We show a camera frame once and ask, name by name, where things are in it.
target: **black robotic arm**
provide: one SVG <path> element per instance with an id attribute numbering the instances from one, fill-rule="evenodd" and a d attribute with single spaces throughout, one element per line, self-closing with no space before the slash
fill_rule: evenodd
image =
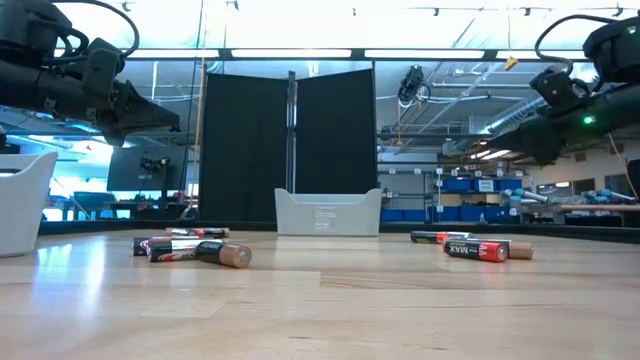
<path id="1" fill-rule="evenodd" d="M 178 128 L 177 114 L 140 96 L 133 85 L 115 80 L 139 43 L 131 20 L 111 5 L 90 3 L 117 12 L 132 25 L 134 46 L 122 52 L 98 38 L 90 45 L 81 32 L 51 2 L 3 0 L 0 6 L 0 105 L 86 120 L 98 127 L 107 142 L 122 146 L 127 134 L 158 127 Z M 72 49 L 69 36 L 80 46 Z M 65 53 L 54 58 L 58 38 Z"/>

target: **black curtain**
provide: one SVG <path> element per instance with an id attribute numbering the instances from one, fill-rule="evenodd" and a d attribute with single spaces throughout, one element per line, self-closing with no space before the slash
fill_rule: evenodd
<path id="1" fill-rule="evenodd" d="M 274 222 L 285 187 L 286 80 L 210 74 L 203 125 L 202 220 Z"/>
<path id="2" fill-rule="evenodd" d="M 298 82 L 296 193 L 364 194 L 376 187 L 373 70 Z"/>

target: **wooden table surface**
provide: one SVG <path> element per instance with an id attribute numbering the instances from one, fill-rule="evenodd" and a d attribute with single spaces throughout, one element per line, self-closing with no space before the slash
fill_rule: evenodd
<path id="1" fill-rule="evenodd" d="M 534 260 L 494 264 L 407 234 L 234 232 L 248 269 L 131 255 L 160 233 L 43 237 L 0 259 L 0 358 L 640 358 L 638 246 L 514 235 Z"/>

